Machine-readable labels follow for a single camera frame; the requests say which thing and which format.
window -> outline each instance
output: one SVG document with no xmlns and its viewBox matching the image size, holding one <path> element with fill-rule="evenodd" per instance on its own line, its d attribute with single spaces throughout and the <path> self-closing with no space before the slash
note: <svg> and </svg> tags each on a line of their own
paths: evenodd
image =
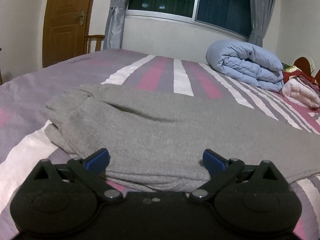
<svg viewBox="0 0 320 240">
<path fill-rule="evenodd" d="M 129 0 L 128 15 L 142 15 L 218 29 L 249 37 L 250 0 Z"/>
</svg>

bed sheet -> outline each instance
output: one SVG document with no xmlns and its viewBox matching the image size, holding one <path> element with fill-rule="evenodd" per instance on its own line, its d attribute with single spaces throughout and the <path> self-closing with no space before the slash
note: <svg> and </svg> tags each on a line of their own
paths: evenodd
<svg viewBox="0 0 320 240">
<path fill-rule="evenodd" d="M 17 233 L 10 216 L 10 200 L 35 164 L 43 158 L 53 163 L 65 163 L 70 158 L 44 134 L 50 123 L 42 114 L 44 103 L 84 83 L 112 83 L 212 100 L 235 100 L 301 132 L 320 134 L 319 110 L 311 111 L 281 95 L 233 80 L 206 64 L 122 49 L 82 55 L 0 87 L 0 240 L 9 240 Z M 123 192 L 130 190 L 112 180 L 108 183 Z M 305 208 L 296 232 L 303 239 L 318 239 L 319 177 L 292 185 Z"/>
</svg>

folded blue quilt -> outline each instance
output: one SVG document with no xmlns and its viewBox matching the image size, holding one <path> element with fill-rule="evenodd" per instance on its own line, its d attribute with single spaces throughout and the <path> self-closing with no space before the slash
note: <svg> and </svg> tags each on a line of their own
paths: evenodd
<svg viewBox="0 0 320 240">
<path fill-rule="evenodd" d="M 284 85 L 283 66 L 278 57 L 251 43 L 216 41 L 205 57 L 215 71 L 249 85 L 274 92 Z"/>
</svg>

white window frame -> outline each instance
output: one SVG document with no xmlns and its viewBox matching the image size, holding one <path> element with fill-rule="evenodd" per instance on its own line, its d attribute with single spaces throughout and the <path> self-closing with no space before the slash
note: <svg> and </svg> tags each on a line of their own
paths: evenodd
<svg viewBox="0 0 320 240">
<path fill-rule="evenodd" d="M 193 25 L 204 27 L 204 28 L 212 29 L 212 30 L 215 30 L 215 31 L 223 33 L 223 34 L 227 34 L 229 36 L 235 37 L 235 38 L 240 39 L 242 41 L 248 41 L 248 37 L 243 36 L 239 33 L 235 33 L 231 30 L 227 30 L 227 29 L 222 28 L 220 26 L 195 21 L 196 14 L 198 11 L 198 3 L 199 3 L 199 0 L 195 0 L 192 18 L 180 16 L 180 15 L 175 15 L 175 14 L 162 13 L 162 12 L 143 11 L 143 10 L 128 10 L 128 5 L 126 8 L 125 15 L 126 15 L 126 17 L 129 16 L 129 17 L 138 17 L 138 18 L 151 18 L 151 19 L 156 19 L 156 20 L 161 20 L 161 21 L 168 21 L 168 22 L 174 21 L 174 22 L 193 24 Z"/>
</svg>

gray garment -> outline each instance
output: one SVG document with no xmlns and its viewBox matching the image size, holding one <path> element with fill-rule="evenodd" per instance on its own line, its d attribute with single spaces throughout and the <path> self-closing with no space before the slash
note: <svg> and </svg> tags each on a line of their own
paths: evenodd
<svg viewBox="0 0 320 240">
<path fill-rule="evenodd" d="M 135 189 L 191 191 L 210 179 L 209 148 L 247 164 L 269 159 L 288 182 L 320 172 L 319 136 L 225 99 L 85 85 L 46 104 L 48 138 L 85 158 L 107 148 L 112 181 Z"/>
<path fill-rule="evenodd" d="M 111 0 L 110 2 L 103 49 L 121 48 L 126 1 Z"/>
<path fill-rule="evenodd" d="M 249 42 L 262 47 L 276 0 L 250 0 L 252 32 Z"/>
</svg>

